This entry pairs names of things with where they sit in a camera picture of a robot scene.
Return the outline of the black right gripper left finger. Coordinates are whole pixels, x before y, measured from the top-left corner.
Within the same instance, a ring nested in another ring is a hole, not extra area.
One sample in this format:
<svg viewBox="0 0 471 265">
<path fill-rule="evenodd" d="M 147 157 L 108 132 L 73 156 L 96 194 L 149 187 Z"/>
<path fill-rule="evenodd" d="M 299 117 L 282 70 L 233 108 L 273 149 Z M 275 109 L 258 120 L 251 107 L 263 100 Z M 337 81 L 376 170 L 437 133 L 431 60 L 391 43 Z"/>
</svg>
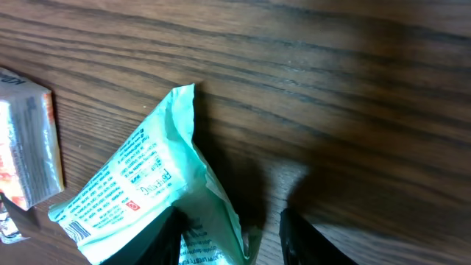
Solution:
<svg viewBox="0 0 471 265">
<path fill-rule="evenodd" d="M 102 265 L 178 265 L 181 237 L 189 228 L 187 215 L 170 206 Z"/>
</svg>

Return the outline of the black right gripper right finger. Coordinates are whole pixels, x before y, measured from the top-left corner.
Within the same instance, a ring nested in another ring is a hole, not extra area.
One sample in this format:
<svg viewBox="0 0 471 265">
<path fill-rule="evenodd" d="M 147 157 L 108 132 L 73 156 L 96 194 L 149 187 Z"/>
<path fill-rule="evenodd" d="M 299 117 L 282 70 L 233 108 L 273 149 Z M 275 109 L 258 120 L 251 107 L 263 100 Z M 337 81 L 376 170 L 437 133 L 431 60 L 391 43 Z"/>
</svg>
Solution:
<svg viewBox="0 0 471 265">
<path fill-rule="evenodd" d="M 292 208 L 280 214 L 279 235 L 285 265 L 357 265 Z"/>
</svg>

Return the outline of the teal wet wipes pack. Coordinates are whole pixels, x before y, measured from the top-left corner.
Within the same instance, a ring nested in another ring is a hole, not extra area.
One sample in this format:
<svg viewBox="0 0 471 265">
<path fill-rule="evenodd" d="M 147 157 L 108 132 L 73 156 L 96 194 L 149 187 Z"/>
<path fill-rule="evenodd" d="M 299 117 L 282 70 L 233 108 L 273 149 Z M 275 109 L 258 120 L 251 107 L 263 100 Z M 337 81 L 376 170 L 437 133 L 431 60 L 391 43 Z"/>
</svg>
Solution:
<svg viewBox="0 0 471 265">
<path fill-rule="evenodd" d="M 74 198 L 49 218 L 92 264 L 136 262 L 184 213 L 179 264 L 253 264 L 261 232 L 242 233 L 222 184 L 193 142 L 194 85 L 170 90 Z"/>
</svg>

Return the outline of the orange Kleenex tissue pack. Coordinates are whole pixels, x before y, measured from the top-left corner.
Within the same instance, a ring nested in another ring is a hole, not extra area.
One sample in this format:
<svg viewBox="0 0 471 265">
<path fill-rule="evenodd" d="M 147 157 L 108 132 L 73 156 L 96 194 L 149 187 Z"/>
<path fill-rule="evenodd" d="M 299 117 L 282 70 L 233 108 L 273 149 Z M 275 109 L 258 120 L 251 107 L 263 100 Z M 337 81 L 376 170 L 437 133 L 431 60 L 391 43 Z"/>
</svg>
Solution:
<svg viewBox="0 0 471 265">
<path fill-rule="evenodd" d="M 64 190 L 52 92 L 1 70 L 1 193 L 27 211 Z"/>
</svg>

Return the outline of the brown snack pouch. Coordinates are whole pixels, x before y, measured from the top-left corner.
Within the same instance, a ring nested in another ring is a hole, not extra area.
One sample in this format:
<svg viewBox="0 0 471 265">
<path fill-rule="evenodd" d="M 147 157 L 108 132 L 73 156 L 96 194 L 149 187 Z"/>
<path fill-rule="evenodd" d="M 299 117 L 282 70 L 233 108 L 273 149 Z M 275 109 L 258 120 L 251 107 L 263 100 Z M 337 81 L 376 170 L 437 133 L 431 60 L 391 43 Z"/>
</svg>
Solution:
<svg viewBox="0 0 471 265">
<path fill-rule="evenodd" d="M 27 240 L 27 237 L 23 237 L 20 233 L 3 202 L 1 202 L 0 209 L 0 228 L 1 242 L 4 244 L 14 244 Z"/>
</svg>

